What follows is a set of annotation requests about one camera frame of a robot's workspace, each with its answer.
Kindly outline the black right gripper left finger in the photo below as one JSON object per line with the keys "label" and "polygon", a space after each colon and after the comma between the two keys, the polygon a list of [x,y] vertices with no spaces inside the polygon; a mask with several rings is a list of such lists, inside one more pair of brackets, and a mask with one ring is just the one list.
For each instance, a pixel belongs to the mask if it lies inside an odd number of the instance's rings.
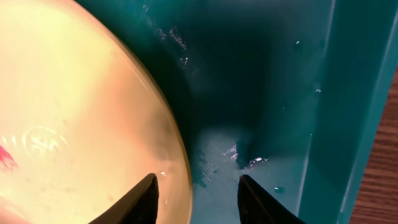
{"label": "black right gripper left finger", "polygon": [[150,173],[90,224],[156,224],[158,206],[157,176]]}

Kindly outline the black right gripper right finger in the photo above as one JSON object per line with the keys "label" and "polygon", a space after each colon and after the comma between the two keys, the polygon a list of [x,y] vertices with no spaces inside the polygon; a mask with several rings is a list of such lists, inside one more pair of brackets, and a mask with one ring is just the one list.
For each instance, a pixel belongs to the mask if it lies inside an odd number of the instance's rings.
{"label": "black right gripper right finger", "polygon": [[249,175],[241,175],[238,185],[241,224],[304,224]]}

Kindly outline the yellow plate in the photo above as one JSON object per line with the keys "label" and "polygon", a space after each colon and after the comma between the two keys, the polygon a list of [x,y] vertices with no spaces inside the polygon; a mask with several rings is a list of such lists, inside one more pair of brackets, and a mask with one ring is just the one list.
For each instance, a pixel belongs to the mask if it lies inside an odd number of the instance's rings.
{"label": "yellow plate", "polygon": [[146,175],[157,223],[188,223],[192,178],[148,71],[74,1],[1,2],[1,222],[89,223]]}

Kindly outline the teal plastic tray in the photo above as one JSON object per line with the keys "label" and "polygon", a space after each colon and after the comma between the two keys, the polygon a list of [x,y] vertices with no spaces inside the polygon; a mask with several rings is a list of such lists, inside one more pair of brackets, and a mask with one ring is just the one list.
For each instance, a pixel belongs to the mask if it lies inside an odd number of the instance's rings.
{"label": "teal plastic tray", "polygon": [[192,223],[238,223],[250,175],[305,223],[348,223],[397,66],[397,2],[80,0],[165,95]]}

